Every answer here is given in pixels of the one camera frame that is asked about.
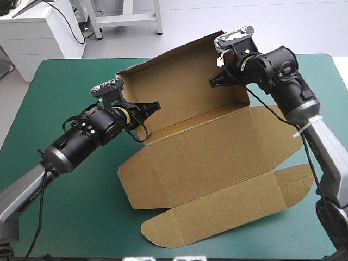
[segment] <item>cable tie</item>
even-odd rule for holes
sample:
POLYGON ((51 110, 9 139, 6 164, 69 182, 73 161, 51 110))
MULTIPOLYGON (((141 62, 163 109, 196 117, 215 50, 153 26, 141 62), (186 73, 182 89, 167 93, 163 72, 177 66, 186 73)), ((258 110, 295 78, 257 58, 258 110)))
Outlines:
POLYGON ((223 67, 225 65, 225 62, 223 60, 223 56, 225 55, 225 53, 229 53, 229 52, 233 52, 233 50, 230 48, 230 49, 226 49, 226 50, 223 50, 221 52, 221 55, 220 57, 217 58, 217 66, 218 67, 223 67))
POLYGON ((322 116, 319 116, 319 115, 317 115, 317 116, 314 116, 314 117, 312 117, 312 118, 309 118, 309 122, 306 124, 306 125, 304 125, 298 132, 296 132, 294 135, 293 135, 293 137, 294 138, 297 138, 297 137, 299 137, 300 135, 301 135, 301 133, 305 130, 305 129, 307 129, 309 126, 311 126, 313 123, 315 123, 315 122, 317 122, 317 121, 319 121, 319 120, 321 120, 322 119, 322 116))

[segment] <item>green tabletop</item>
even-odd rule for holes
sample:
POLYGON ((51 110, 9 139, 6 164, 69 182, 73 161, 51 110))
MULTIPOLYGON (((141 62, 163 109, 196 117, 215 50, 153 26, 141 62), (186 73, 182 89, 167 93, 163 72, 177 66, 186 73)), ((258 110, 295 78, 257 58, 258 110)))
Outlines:
MULTIPOLYGON (((300 71, 322 104, 326 123, 348 147, 348 91, 327 55, 299 55, 300 71)), ((30 85, 7 139, 0 150, 0 189, 40 161, 36 152, 62 135, 61 124, 96 100, 90 88, 112 79, 115 72, 146 59, 48 60, 30 85)), ((274 104, 257 86, 251 88, 274 104)), ((43 227, 33 256, 55 257, 173 257, 203 254, 215 258, 321 258, 331 245, 315 215, 318 199, 313 187, 298 205, 192 245, 166 249, 153 245, 140 232, 141 224, 162 209, 134 210, 117 176, 117 168, 142 145, 123 133, 95 151, 71 174, 61 175, 47 188, 43 227)), ((305 163, 299 151, 280 167, 305 163)), ((38 201, 21 217, 23 256, 38 223, 38 201)))

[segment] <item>white floor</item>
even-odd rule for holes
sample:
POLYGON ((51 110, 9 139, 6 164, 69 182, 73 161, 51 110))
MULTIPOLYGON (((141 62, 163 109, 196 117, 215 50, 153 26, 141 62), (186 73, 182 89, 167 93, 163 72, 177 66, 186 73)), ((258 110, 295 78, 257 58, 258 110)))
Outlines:
MULTIPOLYGON (((119 14, 122 1, 95 0, 104 15, 119 14)), ((153 57, 217 30, 250 24, 261 52, 286 45, 295 53, 335 58, 348 86, 348 1, 334 0, 161 0, 163 35, 155 24, 104 28, 103 40, 87 39, 83 58, 153 57)), ((134 12, 153 10, 153 1, 134 0, 134 12)), ((18 71, 0 80, 0 147, 29 83, 18 71)))

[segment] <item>cardboard box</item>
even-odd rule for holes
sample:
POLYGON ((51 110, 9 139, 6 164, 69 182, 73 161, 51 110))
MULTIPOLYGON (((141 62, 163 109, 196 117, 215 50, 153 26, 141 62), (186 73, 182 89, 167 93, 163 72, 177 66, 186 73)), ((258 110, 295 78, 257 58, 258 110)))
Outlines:
POLYGON ((287 209, 313 184, 308 165, 273 171, 302 146, 293 127, 250 107, 242 86, 210 87, 221 71, 213 39, 222 33, 118 73, 127 100, 161 104, 146 121, 146 146, 119 168, 119 178, 133 208, 171 208, 141 227, 162 247, 287 209))

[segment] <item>white desk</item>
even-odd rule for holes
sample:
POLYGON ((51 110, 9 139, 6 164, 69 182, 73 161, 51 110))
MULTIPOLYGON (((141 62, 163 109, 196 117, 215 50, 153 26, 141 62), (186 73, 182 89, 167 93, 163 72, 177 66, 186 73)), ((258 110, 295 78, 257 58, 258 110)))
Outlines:
MULTIPOLYGON (((40 3, 25 13, 12 16, 29 3, 0 16, 0 46, 5 50, 25 81, 30 82, 40 63, 47 59, 81 58, 85 45, 73 38, 63 17, 47 3, 40 3)), ((69 0, 53 3, 67 18, 77 39, 83 42, 69 0)))

